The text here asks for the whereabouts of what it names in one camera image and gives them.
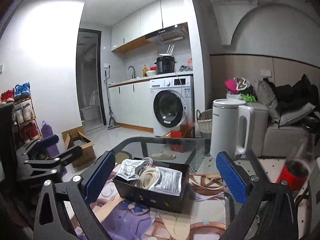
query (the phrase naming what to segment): silver packet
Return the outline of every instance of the silver packet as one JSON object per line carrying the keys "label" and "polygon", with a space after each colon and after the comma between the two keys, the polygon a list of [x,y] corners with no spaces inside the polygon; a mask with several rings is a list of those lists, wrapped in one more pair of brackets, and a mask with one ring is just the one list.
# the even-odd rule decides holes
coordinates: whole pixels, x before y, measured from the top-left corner
{"label": "silver packet", "polygon": [[149,188],[154,192],[180,196],[182,172],[165,167],[156,167],[158,180]]}
{"label": "silver packet", "polygon": [[140,179],[138,173],[141,170],[141,168],[146,165],[146,163],[146,160],[125,159],[121,163],[121,166],[117,172],[117,176],[127,181]]}

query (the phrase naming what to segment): kitchen counter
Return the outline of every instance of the kitchen counter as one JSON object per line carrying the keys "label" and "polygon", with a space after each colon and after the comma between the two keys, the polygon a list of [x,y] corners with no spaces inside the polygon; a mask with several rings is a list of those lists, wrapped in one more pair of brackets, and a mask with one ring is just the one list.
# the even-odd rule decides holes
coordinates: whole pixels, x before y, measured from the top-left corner
{"label": "kitchen counter", "polygon": [[[186,76],[186,75],[193,75],[193,71],[182,71],[182,72],[176,72],[178,76]],[[149,81],[151,79],[157,79],[157,78],[164,78],[164,77],[175,77],[176,74],[173,73],[166,73],[166,74],[159,74],[155,76],[149,76],[149,77],[140,77],[140,78],[134,78],[131,80],[126,80],[122,82],[116,82],[116,83],[111,83],[108,85],[108,87],[118,87],[126,84],[134,84],[134,83],[139,83],[139,82],[145,82]]]}

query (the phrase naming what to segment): coiled cable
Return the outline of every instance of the coiled cable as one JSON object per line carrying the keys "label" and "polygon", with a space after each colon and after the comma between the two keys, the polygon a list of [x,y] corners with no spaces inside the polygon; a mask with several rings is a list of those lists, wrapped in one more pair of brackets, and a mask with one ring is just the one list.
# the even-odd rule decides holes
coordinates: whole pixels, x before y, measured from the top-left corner
{"label": "coiled cable", "polygon": [[158,180],[156,168],[148,167],[140,175],[140,179],[135,183],[136,187],[149,189]]}

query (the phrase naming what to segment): pink bag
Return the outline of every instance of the pink bag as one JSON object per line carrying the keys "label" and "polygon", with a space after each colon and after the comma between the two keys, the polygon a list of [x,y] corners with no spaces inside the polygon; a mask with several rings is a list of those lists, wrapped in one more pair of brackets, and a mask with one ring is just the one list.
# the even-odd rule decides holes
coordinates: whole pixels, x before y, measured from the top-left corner
{"label": "pink bag", "polygon": [[237,91],[237,83],[233,78],[226,80],[224,84],[232,94],[239,94],[239,92]]}

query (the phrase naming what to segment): anime tablecloth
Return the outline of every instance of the anime tablecloth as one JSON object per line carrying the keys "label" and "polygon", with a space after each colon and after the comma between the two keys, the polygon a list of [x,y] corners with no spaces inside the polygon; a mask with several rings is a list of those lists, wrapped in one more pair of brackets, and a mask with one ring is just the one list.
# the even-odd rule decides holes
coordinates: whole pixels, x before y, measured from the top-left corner
{"label": "anime tablecloth", "polygon": [[[112,181],[116,168],[90,205],[113,240],[215,240],[226,230],[219,175],[190,174],[183,212],[177,214],[122,199]],[[87,239],[76,218],[71,221],[78,237]]]}

